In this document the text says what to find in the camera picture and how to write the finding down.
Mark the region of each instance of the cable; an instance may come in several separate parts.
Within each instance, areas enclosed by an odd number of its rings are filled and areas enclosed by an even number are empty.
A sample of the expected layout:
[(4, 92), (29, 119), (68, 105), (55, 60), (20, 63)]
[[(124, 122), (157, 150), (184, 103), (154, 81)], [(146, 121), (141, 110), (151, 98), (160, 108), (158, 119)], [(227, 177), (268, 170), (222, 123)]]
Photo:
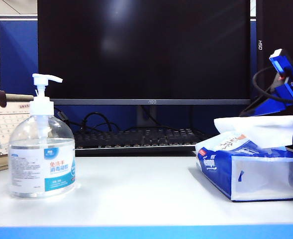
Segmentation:
[[(106, 122), (105, 123), (99, 123), (96, 126), (94, 126), (93, 129), (96, 129), (96, 127), (104, 125), (104, 124), (107, 124), (107, 123)], [(114, 125), (118, 131), (121, 131), (121, 128), (116, 123), (110, 122), (110, 124)]]
[(280, 97), (277, 97), (277, 96), (273, 96), (269, 93), (267, 93), (266, 91), (264, 91), (263, 89), (261, 89), (258, 84), (257, 84), (257, 77), (261, 74), (261, 73), (264, 73), (265, 71), (269, 70), (269, 69), (272, 69), (273, 67), (270, 66), (270, 67), (267, 67), (267, 68), (264, 68), (260, 71), (258, 71), (252, 78), (252, 85), (256, 88), (256, 90), (263, 96), (267, 97), (267, 98), (270, 98), (270, 99), (273, 99), (275, 101), (279, 101), (279, 102), (282, 102), (282, 103), (287, 103), (287, 104), (293, 104), (293, 100), (290, 100), (290, 99), (285, 99), (285, 98), (280, 98)]
[(156, 119), (154, 119), (154, 118), (151, 116), (150, 112), (149, 112), (147, 109), (145, 109), (144, 106), (140, 105), (140, 107), (141, 107), (142, 110), (145, 112), (145, 114), (147, 114), (147, 116), (148, 116), (148, 117), (149, 117), (149, 118), (150, 118), (155, 124), (157, 124), (158, 126), (161, 125)]
[(89, 114), (87, 114), (85, 116), (85, 118), (82, 120), (82, 127), (83, 127), (83, 130), (86, 130), (86, 127), (87, 127), (87, 119), (92, 116), (92, 115), (98, 115), (98, 116), (101, 116), (104, 120), (105, 120), (105, 123), (107, 124), (107, 127), (108, 127), (108, 130), (109, 131), (112, 131), (112, 127), (111, 127), (111, 124), (109, 122), (109, 120), (105, 117), (105, 115), (99, 113), (99, 112), (91, 112)]
[[(79, 123), (76, 123), (76, 122), (72, 122), (72, 121), (69, 121), (68, 117), (60, 110), (58, 109), (57, 107), (54, 107), (54, 109), (56, 111), (58, 111), (57, 115), (59, 116), (59, 118), (64, 122), (66, 123), (68, 126), (70, 126), (70, 124), (74, 124), (76, 126), (80, 126), (82, 127), (83, 125), (82, 124), (79, 124)], [(89, 127), (89, 126), (86, 126), (87, 128), (91, 129), (92, 130), (95, 130), (97, 132), (102, 132), (101, 130), (98, 130), (96, 128), (92, 128), (92, 127)]]

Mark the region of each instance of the blue cubicle partition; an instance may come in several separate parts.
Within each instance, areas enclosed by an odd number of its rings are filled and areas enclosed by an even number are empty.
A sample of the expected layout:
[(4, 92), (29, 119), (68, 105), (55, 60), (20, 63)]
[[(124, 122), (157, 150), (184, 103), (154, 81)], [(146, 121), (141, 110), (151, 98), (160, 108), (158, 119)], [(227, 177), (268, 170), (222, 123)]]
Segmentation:
[(37, 18), (0, 16), (0, 89), (34, 95), (31, 75), (37, 72)]

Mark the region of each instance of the black keyboard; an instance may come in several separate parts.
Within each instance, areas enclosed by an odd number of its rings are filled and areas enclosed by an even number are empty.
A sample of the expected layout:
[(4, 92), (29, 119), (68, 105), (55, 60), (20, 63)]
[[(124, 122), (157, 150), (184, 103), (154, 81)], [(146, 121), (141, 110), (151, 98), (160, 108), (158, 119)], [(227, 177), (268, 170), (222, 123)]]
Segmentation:
[(74, 133), (76, 156), (96, 154), (194, 151), (206, 139), (190, 129), (139, 129), (120, 132)]

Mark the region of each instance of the pump nozzle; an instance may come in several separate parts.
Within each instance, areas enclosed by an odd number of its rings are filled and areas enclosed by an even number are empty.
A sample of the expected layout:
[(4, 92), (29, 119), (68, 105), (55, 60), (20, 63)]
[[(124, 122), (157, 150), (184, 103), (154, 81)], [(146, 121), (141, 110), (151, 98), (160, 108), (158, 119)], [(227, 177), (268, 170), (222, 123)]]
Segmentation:
[(62, 82), (62, 79), (56, 76), (51, 75), (42, 75), (34, 73), (32, 74), (33, 77), (33, 84), (37, 86), (37, 96), (39, 97), (45, 97), (45, 89), (48, 85), (48, 81), (55, 81), (55, 82)]
[(61, 83), (62, 79), (56, 76), (37, 73), (32, 74), (32, 77), (34, 85), (37, 86), (37, 96), (30, 102), (30, 114), (45, 116), (53, 115), (53, 102), (50, 101), (49, 97), (45, 97), (45, 89), (49, 80)]

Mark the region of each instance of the desk surface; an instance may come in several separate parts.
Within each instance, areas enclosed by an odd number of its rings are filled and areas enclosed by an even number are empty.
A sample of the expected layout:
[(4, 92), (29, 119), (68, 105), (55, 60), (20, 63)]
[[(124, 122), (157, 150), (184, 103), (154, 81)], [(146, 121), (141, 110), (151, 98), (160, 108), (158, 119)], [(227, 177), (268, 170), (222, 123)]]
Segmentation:
[(78, 157), (76, 186), (46, 199), (9, 195), (0, 172), (0, 227), (293, 224), (293, 201), (234, 203), (195, 157)]

